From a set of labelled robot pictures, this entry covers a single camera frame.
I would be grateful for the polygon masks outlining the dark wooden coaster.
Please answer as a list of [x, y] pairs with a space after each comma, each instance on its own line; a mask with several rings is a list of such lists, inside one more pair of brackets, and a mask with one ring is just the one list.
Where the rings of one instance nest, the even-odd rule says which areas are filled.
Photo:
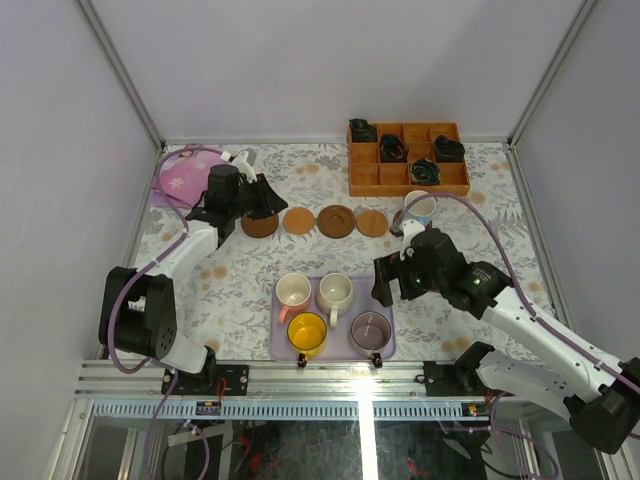
[[272, 215], [263, 219], [252, 219], [245, 216], [241, 219], [241, 227], [246, 235], [252, 238], [271, 236], [279, 226], [279, 216]]
[[317, 217], [319, 231], [326, 237], [340, 239], [355, 228], [356, 219], [351, 209], [343, 205], [325, 207]]
[[404, 235], [403, 227], [402, 227], [403, 219], [404, 219], [404, 213], [403, 213], [403, 210], [400, 209], [394, 215], [393, 222], [390, 227], [390, 232], [395, 237], [402, 237]]

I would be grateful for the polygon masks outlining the light wooden coaster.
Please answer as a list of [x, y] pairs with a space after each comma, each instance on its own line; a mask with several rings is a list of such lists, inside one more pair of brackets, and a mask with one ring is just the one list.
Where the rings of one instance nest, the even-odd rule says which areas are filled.
[[315, 225], [313, 213], [303, 207], [290, 209], [283, 219], [284, 228], [291, 234], [304, 235], [310, 232]]
[[378, 210], [366, 210], [359, 214], [356, 220], [359, 232], [367, 237], [384, 236], [389, 229], [387, 217]]

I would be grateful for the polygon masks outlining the light blue cup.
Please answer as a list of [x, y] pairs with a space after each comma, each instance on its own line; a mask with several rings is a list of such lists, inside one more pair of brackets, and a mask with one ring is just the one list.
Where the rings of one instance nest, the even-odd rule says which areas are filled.
[[415, 220], [424, 227], [429, 227], [436, 207], [436, 200], [426, 197], [426, 192], [413, 190], [404, 197], [403, 220]]

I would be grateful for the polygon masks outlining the purple grey cup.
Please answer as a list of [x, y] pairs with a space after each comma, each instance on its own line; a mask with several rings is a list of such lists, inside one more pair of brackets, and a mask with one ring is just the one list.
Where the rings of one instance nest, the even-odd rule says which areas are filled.
[[391, 340], [391, 323], [382, 314], [367, 311], [359, 314], [350, 327], [353, 348], [371, 361], [376, 369], [383, 367], [382, 351]]

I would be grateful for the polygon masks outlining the beige speckled cup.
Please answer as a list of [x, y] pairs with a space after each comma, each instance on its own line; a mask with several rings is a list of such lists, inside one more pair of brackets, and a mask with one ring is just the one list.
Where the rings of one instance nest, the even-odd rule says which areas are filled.
[[338, 318], [346, 315], [354, 302], [354, 286], [346, 275], [330, 273], [324, 276], [317, 287], [316, 304], [328, 316], [329, 325], [336, 327]]

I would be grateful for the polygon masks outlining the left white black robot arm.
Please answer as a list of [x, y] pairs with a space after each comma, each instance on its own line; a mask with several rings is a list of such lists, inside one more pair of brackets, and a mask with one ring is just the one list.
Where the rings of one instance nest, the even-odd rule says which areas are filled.
[[98, 338], [117, 368], [137, 371], [116, 359], [118, 350], [141, 355], [183, 372], [195, 393], [212, 392], [219, 381], [213, 353], [179, 332], [174, 282], [217, 250], [237, 220], [266, 219], [287, 207], [266, 177], [251, 167], [213, 166], [205, 191], [182, 218], [182, 232], [173, 243], [143, 268], [115, 267], [107, 275]]

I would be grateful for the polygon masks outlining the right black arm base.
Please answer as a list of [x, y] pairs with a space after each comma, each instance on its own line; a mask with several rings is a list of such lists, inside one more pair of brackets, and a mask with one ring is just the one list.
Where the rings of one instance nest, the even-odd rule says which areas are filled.
[[497, 353], [493, 346], [476, 342], [453, 363], [424, 361], [422, 372], [413, 381], [424, 386], [428, 397], [485, 397], [490, 389], [477, 370], [491, 353]]

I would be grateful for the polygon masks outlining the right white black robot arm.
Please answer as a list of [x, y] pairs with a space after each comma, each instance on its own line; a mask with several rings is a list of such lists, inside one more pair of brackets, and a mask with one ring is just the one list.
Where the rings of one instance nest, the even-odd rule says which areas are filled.
[[623, 361], [586, 341], [539, 310], [513, 278], [485, 262], [469, 262], [451, 238], [416, 228], [400, 251], [374, 261], [372, 297], [393, 303], [391, 281], [404, 300], [427, 292], [513, 337], [541, 360], [538, 367], [511, 359], [491, 346], [473, 346], [456, 369], [467, 394], [484, 388], [511, 393], [566, 420], [590, 447], [620, 450], [639, 422], [639, 360]]

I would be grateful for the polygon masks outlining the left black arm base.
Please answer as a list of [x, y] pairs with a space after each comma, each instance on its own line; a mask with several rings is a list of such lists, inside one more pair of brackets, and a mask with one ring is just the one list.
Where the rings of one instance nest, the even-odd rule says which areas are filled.
[[196, 374], [180, 371], [171, 395], [245, 396], [249, 383], [249, 366], [218, 364], [215, 351], [210, 347], [206, 351], [203, 370]]

